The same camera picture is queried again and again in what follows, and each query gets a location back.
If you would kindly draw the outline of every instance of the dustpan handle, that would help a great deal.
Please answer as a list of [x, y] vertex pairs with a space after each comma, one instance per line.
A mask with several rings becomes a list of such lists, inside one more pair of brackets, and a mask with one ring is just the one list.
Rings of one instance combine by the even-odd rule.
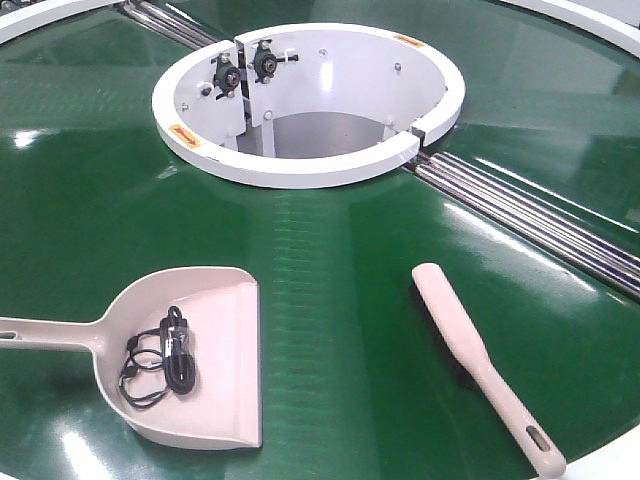
[[95, 322], [73, 323], [0, 317], [0, 348], [91, 350]]

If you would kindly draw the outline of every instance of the black cable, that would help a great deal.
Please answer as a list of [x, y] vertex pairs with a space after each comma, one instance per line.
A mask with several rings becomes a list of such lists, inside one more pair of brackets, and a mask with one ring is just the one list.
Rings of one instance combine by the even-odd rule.
[[[145, 335], [160, 337], [162, 351], [153, 348], [139, 348], [140, 338]], [[182, 312], [176, 306], [171, 306], [167, 316], [160, 321], [159, 328], [152, 328], [134, 335], [127, 341], [127, 359], [120, 371], [118, 389], [123, 398], [133, 408], [145, 410], [153, 407], [165, 395], [173, 390], [178, 395], [189, 393], [195, 384], [195, 362], [189, 353], [189, 328], [187, 319], [182, 317]], [[149, 364], [140, 363], [136, 357], [147, 353], [156, 355], [160, 361]], [[140, 370], [153, 371], [162, 368], [167, 382], [163, 390], [134, 397], [127, 392], [126, 381], [135, 377]]]

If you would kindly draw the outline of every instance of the handle hole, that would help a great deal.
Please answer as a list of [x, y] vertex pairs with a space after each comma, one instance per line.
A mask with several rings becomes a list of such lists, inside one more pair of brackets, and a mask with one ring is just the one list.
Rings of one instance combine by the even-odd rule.
[[549, 450], [551, 450], [551, 446], [536, 427], [534, 427], [533, 425], [529, 425], [526, 430], [531, 437], [531, 440], [533, 440], [533, 442], [536, 444], [536, 447], [538, 447], [543, 452], [548, 452]]

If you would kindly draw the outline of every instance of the green conveyor belt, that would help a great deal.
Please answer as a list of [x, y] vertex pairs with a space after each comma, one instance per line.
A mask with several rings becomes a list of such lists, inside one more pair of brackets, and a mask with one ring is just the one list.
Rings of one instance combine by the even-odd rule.
[[[433, 44], [460, 67], [468, 96], [432, 149], [498, 166], [640, 252], [632, 57], [489, 2], [176, 6], [226, 37], [343, 21]], [[103, 401], [90, 355], [0, 350], [0, 471], [87, 478], [71, 438], [86, 446], [90, 478], [530, 478], [411, 300], [410, 271], [424, 261], [443, 266], [496, 366], [568, 460], [637, 424], [637, 303], [402, 170], [282, 191], [184, 163], [159, 138], [150, 96], [188, 51], [108, 9], [0, 47], [0, 314], [89, 321], [155, 270], [246, 269], [261, 292], [264, 446], [155, 445]]]

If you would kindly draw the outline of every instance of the dustpan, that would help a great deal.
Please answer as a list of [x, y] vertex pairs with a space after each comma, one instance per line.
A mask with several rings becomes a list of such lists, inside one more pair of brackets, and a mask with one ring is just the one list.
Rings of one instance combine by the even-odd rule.
[[[139, 410], [118, 391], [126, 343], [141, 331], [157, 328], [171, 305], [189, 322], [196, 383], [187, 395], [170, 392], [152, 408]], [[175, 268], [129, 285], [95, 322], [0, 318], [0, 347], [90, 351], [106, 402], [154, 442], [199, 450], [258, 447], [258, 311], [258, 285], [247, 272]], [[130, 387], [134, 393], [148, 392], [157, 389], [158, 382], [157, 374], [138, 375]]]

